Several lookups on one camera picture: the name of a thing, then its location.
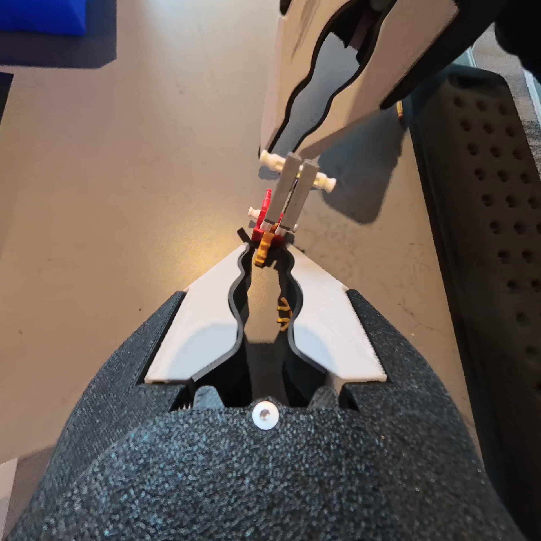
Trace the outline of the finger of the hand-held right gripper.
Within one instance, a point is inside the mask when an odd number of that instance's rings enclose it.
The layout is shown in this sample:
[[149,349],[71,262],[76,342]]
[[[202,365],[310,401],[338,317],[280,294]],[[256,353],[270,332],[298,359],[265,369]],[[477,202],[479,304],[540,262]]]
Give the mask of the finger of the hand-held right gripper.
[[299,145],[300,156],[319,156],[349,128],[377,112],[457,13],[453,1],[397,1],[382,22],[368,63],[330,101],[321,125]]
[[311,80],[332,24],[353,1],[280,1],[263,106],[259,154],[272,152],[291,116],[293,102]]

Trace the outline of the yellow fan connector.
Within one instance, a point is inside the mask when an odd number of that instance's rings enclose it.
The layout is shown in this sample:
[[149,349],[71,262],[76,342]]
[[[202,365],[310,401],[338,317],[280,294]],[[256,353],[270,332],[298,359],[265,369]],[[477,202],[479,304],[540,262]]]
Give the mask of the yellow fan connector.
[[276,310],[278,312],[276,321],[280,325],[280,332],[285,332],[287,331],[293,317],[293,311],[288,300],[284,296],[280,297]]

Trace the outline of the blue plastic bin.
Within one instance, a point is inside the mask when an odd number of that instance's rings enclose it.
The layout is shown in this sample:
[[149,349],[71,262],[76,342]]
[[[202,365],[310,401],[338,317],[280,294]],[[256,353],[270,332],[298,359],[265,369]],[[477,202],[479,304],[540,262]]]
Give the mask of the blue plastic bin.
[[1,30],[83,36],[86,1],[1,1]]

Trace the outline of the black perforated pad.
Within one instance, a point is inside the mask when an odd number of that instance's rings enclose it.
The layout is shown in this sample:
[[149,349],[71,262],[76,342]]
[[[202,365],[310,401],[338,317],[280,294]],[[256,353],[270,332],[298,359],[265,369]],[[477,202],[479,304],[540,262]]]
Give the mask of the black perforated pad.
[[410,133],[483,460],[540,540],[540,179],[510,89],[452,64]]

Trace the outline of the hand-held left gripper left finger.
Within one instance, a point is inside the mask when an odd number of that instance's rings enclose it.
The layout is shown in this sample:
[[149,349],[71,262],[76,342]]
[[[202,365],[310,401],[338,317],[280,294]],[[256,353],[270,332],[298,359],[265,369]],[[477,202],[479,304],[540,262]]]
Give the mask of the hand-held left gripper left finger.
[[249,287],[250,246],[240,245],[184,291],[144,382],[198,382],[240,353]]

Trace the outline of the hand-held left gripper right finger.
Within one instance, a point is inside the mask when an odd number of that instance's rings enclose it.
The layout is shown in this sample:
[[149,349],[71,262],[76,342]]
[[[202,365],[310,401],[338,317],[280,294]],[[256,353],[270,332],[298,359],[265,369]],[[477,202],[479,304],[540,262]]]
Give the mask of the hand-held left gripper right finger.
[[293,245],[281,253],[281,286],[290,315],[285,382],[296,398],[321,386],[386,382],[387,374],[348,288]]

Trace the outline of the small toy building assembly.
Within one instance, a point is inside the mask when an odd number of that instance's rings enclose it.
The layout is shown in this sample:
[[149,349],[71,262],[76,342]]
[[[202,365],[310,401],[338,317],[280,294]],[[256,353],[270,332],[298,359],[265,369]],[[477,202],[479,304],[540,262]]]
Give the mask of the small toy building assembly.
[[291,152],[284,158],[263,150],[260,164],[279,173],[276,185],[271,188],[272,199],[266,215],[263,217],[261,208],[251,207],[248,211],[249,227],[253,230],[251,243],[256,248],[254,265],[264,267],[269,251],[281,247],[286,238],[296,233],[310,191],[331,193],[337,180],[321,172],[317,163]]

